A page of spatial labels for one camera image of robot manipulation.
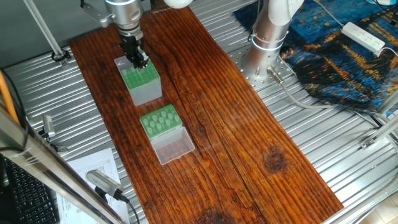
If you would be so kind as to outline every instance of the keyboard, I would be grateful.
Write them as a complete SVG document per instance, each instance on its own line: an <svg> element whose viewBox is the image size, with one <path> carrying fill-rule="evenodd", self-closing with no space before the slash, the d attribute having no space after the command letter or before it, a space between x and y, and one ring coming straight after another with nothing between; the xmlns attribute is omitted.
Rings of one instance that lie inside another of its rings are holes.
<svg viewBox="0 0 398 224"><path fill-rule="evenodd" d="M4 168L20 224L58 223L49 188L6 158Z"/></svg>

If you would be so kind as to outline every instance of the silver cylinder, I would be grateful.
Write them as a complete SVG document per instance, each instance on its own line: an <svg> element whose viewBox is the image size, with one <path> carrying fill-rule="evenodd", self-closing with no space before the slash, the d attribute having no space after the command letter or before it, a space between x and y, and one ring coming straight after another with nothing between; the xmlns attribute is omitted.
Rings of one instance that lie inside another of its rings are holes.
<svg viewBox="0 0 398 224"><path fill-rule="evenodd" d="M142 16L140 0L105 0L105 6L112 13L112 21L119 27L139 24Z"/></svg>
<svg viewBox="0 0 398 224"><path fill-rule="evenodd" d="M290 22L277 26L269 19L268 12L269 0L264 0L264 6L254 24L250 49L243 57L245 72L256 73L275 65L280 47L286 37Z"/></svg>

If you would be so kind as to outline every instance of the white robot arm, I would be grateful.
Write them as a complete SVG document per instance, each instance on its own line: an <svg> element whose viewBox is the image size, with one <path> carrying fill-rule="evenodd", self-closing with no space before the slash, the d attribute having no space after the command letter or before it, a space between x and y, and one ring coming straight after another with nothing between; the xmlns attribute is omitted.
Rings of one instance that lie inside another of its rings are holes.
<svg viewBox="0 0 398 224"><path fill-rule="evenodd" d="M243 57L245 73L258 75L277 61L293 15L304 0L264 0L253 27L251 47Z"/></svg>

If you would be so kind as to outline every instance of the power strip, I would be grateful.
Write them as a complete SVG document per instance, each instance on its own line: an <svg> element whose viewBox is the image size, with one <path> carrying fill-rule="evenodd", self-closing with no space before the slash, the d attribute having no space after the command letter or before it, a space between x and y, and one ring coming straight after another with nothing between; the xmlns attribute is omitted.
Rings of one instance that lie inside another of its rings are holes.
<svg viewBox="0 0 398 224"><path fill-rule="evenodd" d="M384 44L386 44L382 40L378 39L352 22L348 22L341 29L341 33L375 54L384 47Z"/></svg>

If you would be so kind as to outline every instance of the robotic arm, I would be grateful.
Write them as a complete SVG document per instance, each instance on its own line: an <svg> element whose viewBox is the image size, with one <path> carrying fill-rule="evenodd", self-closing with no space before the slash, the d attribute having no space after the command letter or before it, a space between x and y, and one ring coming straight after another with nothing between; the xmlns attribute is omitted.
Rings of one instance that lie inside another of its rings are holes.
<svg viewBox="0 0 398 224"><path fill-rule="evenodd" d="M264 0L253 27L251 48L243 60L247 73L258 75L274 66L290 21L304 0Z"/></svg>
<svg viewBox="0 0 398 224"><path fill-rule="evenodd" d="M183 8L189 5L192 0L165 0L170 7ZM134 65L134 68L146 68L149 61L148 55L144 52L143 33L139 19L143 10L140 0L105 0L107 12L100 13L90 4L81 0L80 7L102 27L107 27L109 22L118 26L121 47L127 59Z"/></svg>
<svg viewBox="0 0 398 224"><path fill-rule="evenodd" d="M164 0L170 7L180 9L193 0ZM268 69L276 61L280 47L287 34L292 16L304 0L264 0L253 28L252 46L244 61L247 72L259 72ZM143 34L139 19L143 10L141 0L105 0L105 14L81 0L80 6L102 27L114 22L119 29L121 47L134 68L146 68L149 61L143 49Z"/></svg>

